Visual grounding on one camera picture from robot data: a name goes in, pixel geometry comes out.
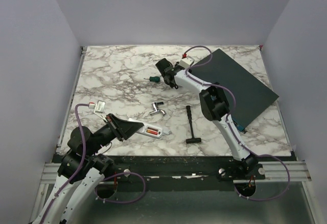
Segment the red battery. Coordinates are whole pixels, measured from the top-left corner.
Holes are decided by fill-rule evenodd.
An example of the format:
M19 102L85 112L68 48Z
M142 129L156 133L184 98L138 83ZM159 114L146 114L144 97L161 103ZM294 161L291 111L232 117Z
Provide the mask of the red battery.
M146 133L152 134L152 135L158 135L159 134L159 131L146 130Z

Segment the white remote control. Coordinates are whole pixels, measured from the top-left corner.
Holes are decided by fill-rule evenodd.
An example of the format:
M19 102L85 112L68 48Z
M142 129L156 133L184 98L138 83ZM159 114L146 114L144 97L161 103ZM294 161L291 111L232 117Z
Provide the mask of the white remote control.
M144 126L140 128L136 133L148 137L152 137L155 139L161 139L163 136L170 135L172 132L167 127L161 127L157 125L153 125L147 122L143 122L137 119L129 118L129 122L139 122L142 123Z

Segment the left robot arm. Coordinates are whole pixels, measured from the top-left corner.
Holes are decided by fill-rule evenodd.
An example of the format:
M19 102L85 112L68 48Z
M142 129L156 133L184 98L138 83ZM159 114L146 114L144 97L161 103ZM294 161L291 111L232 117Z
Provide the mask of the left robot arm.
M129 139L143 130L144 123L122 120L113 114L104 120L106 124L94 133L82 125L71 132L70 150L61 160L53 190L34 223L69 223L100 182L132 174L119 170L99 150L114 139Z

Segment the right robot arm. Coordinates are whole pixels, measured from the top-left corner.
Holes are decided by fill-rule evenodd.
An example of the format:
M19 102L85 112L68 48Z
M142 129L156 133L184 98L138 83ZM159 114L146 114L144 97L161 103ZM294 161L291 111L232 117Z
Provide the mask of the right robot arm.
M230 148L232 157L236 161L236 175L246 179L253 174L258 160L245 145L232 120L225 89L219 84L211 84L189 73L188 68L193 63L193 60L181 60L173 65L164 58L155 66L164 82L171 88L182 87L199 96L202 114L219 129Z

